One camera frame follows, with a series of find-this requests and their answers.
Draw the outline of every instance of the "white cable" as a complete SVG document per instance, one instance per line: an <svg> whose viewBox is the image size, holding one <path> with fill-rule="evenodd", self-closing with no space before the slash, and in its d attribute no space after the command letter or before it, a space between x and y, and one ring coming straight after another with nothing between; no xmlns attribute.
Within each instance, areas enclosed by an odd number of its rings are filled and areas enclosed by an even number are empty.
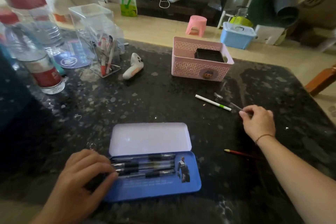
<svg viewBox="0 0 336 224"><path fill-rule="evenodd" d="M161 6L161 2L162 2L162 3L163 3L163 2L167 2L167 3L168 3L168 6L167 6L167 7L162 7L162 6ZM164 8L164 9L167 9L167 8L170 7L170 2L169 2L168 0L167 0L167 1L162 1L162 0L160 0L159 7Z"/></svg>

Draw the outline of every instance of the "bracelet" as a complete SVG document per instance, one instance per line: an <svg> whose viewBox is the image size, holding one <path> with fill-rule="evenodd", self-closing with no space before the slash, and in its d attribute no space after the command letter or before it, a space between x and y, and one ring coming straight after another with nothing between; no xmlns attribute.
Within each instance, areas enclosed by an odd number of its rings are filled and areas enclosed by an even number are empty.
<svg viewBox="0 0 336 224"><path fill-rule="evenodd" d="M258 139L257 140L255 140L255 145L257 145L257 142L258 142L258 140L260 139L260 138L262 138L262 137L264 137L264 136L271 136L271 137L274 137L273 135L271 135L271 134L264 134L264 135L262 135L262 136L259 136L258 137Z"/></svg>

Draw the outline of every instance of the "storage box lid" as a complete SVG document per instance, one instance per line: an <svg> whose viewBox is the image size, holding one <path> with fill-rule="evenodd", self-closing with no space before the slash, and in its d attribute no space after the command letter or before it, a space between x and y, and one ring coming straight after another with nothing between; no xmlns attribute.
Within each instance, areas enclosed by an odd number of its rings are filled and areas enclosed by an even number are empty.
<svg viewBox="0 0 336 224"><path fill-rule="evenodd" d="M108 152L114 157L190 150L187 125L164 122L115 125Z"/></svg>
<svg viewBox="0 0 336 224"><path fill-rule="evenodd" d="M237 24L232 24L229 22L223 23L223 30L231 32L231 33L247 35L251 37L256 36L256 33L254 32L253 28L242 26L242 25L237 25Z"/></svg>

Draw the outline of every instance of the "finger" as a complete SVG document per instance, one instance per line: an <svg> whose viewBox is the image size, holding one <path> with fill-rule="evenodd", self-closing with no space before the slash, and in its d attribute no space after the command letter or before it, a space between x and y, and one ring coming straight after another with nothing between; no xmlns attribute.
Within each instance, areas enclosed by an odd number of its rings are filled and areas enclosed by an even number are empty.
<svg viewBox="0 0 336 224"><path fill-rule="evenodd" d="M269 113L269 115L273 118L273 112L271 110L267 110L267 112Z"/></svg>
<svg viewBox="0 0 336 224"><path fill-rule="evenodd" d="M249 105L243 108L244 112L254 112L258 109L259 106L257 105Z"/></svg>
<svg viewBox="0 0 336 224"><path fill-rule="evenodd" d="M115 180L117 180L117 178L117 172L109 174L106 179L99 185L99 187L96 188L96 190L92 193L92 201L98 205L103 200L103 198L105 197Z"/></svg>
<svg viewBox="0 0 336 224"><path fill-rule="evenodd" d="M79 187L83 187L87 184L92 178L97 176L100 173L113 173L115 169L111 166L111 164L97 162L93 165L90 165L87 168L82 169L81 171L74 174L76 183Z"/></svg>
<svg viewBox="0 0 336 224"><path fill-rule="evenodd" d="M78 161L80 161L81 159L92 155L92 154L98 154L96 151L92 151L92 150L88 150L88 149L83 149L80 152L76 152L74 154L72 154L70 156L70 158L68 159L68 161L65 164L65 167L71 167L74 164L76 164Z"/></svg>
<svg viewBox="0 0 336 224"><path fill-rule="evenodd" d="M243 119L244 123L247 122L247 121L249 121L249 120L251 120L250 117L249 117L249 115L246 112L240 111L239 115Z"/></svg>
<svg viewBox="0 0 336 224"><path fill-rule="evenodd" d="M110 164L111 162L108 158L106 158L103 155L100 154L90 154L88 156L86 156L85 158L82 158L80 161L78 161L76 164L74 164L71 169L73 172L78 172L81 171L84 168L89 167L90 165L93 165L95 163L106 163L106 164Z"/></svg>

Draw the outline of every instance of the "person's left hand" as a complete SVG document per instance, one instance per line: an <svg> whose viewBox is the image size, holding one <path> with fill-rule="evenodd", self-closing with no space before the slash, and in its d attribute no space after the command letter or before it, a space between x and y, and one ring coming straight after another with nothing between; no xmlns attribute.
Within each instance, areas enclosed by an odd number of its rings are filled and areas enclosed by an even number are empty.
<svg viewBox="0 0 336 224"><path fill-rule="evenodd" d="M91 194L83 186L99 173L109 175ZM105 156L93 150L82 150L72 154L48 201L32 224L82 222L98 207L117 177L118 173Z"/></svg>

